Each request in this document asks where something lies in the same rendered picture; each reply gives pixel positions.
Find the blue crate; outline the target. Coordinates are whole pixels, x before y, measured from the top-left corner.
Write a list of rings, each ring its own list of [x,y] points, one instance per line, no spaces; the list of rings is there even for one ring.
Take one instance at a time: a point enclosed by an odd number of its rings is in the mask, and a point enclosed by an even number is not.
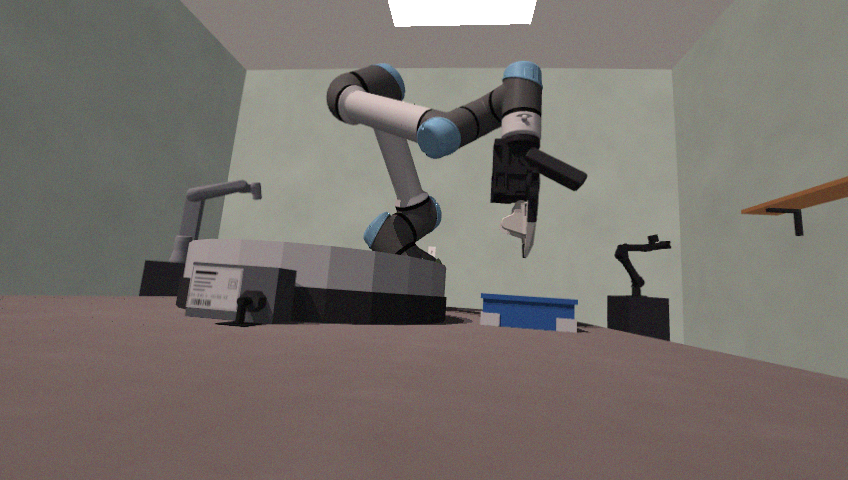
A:
[[[481,293],[480,325],[577,333],[578,300]]]

